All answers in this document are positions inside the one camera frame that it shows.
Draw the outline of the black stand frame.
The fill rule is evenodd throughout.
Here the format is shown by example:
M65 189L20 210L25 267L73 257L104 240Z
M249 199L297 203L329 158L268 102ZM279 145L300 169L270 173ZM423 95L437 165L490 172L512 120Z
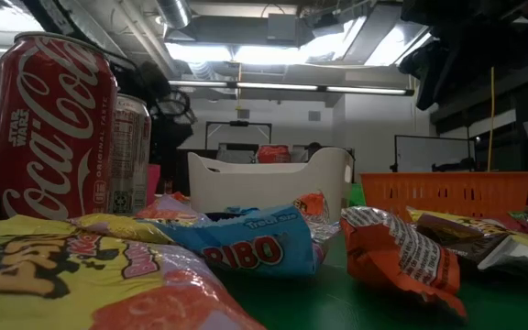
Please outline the black stand frame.
M218 149L220 144L271 144L272 128L271 123L246 120L207 121L203 145L205 149Z

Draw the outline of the orange plastic basket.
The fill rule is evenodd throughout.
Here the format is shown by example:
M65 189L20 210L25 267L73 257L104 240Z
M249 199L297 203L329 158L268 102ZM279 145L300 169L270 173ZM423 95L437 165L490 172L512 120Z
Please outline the orange plastic basket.
M527 205L528 171L362 173L370 207L409 222L409 207L505 220Z

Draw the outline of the silver air duct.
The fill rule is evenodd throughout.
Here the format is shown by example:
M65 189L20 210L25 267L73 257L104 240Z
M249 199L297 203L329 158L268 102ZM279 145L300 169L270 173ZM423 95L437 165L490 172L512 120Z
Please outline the silver air duct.
M192 20L192 11L187 0L156 0L157 7L169 28L187 27Z

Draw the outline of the long ceiling light fixture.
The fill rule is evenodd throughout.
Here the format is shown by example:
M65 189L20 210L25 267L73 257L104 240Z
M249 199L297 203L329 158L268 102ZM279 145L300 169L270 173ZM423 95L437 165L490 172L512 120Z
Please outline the long ceiling light fixture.
M414 90L361 87L361 86L334 86L313 84L290 84L273 82L232 82L232 81L195 81L195 80L170 80L171 86L176 87L201 87L218 89L254 89L291 92L311 92L330 94L377 94L392 96L413 96Z

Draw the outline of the silver can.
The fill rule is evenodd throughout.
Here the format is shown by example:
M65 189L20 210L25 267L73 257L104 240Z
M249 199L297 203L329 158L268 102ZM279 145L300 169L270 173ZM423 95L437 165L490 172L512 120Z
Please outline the silver can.
M146 103L119 93L112 128L110 214L134 215L146 205L150 130Z

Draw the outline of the red Coca-Cola can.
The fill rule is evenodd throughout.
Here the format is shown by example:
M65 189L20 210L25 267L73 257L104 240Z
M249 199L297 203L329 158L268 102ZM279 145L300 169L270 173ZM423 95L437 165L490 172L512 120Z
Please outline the red Coca-Cola can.
M117 83L75 38L24 32L0 59L0 219L109 207Z
M290 163L291 153L287 145L262 145L257 159L258 163Z

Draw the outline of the clear gummy candy pack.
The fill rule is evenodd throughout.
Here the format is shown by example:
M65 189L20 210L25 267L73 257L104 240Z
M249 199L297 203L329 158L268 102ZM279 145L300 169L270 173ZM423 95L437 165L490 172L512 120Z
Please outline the clear gummy candy pack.
M309 223L313 249L320 260L323 260L329 249L329 242L342 230L338 222L332 224Z

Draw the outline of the whiteboard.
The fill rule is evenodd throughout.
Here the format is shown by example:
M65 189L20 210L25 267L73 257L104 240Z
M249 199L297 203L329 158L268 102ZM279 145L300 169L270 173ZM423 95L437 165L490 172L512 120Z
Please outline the whiteboard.
M473 139L396 135L392 172L433 172L476 159Z

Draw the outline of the white plastic bin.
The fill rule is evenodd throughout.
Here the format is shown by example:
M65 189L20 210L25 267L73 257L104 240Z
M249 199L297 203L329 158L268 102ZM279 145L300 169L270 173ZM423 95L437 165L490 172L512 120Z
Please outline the white plastic bin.
M222 212L229 206L259 209L322 193L331 220L348 204L353 158L342 148L321 148L306 163L235 164L188 155L192 209Z

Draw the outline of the green plastic basket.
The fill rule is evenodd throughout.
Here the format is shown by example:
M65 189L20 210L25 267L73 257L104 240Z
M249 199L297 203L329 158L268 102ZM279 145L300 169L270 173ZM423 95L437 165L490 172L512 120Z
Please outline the green plastic basket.
M360 183L353 183L349 194L350 206L365 206L366 198Z

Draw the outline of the brown Hershey's chocolate bar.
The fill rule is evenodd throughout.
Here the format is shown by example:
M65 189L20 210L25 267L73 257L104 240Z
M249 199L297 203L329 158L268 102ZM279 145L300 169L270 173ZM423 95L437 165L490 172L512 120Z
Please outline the brown Hershey's chocolate bar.
M454 253L462 272L486 279L516 278L528 283L528 236L484 233L457 226L418 225L417 230Z

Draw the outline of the blue Haribo pack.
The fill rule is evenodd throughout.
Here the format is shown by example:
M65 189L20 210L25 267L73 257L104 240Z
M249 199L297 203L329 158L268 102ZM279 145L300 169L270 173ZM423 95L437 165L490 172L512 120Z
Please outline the blue Haribo pack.
M173 222L157 228L213 266L260 276L312 276L325 253L292 204L195 225Z

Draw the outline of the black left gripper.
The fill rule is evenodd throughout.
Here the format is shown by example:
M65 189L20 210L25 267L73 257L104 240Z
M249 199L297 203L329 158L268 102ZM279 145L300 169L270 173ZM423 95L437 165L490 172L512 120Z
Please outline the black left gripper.
M156 193L171 193L176 178L178 147L193 135L195 115L189 95L170 92L152 107L151 163L159 165Z

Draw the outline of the green table mat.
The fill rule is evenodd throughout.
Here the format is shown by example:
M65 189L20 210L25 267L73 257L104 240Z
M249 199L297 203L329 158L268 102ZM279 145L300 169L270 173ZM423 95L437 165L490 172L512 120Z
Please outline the green table mat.
M372 290L347 274L343 236L311 278L272 279L219 269L236 301L268 329L278 330L528 330L528 280L506 273L463 275L460 318L410 294Z

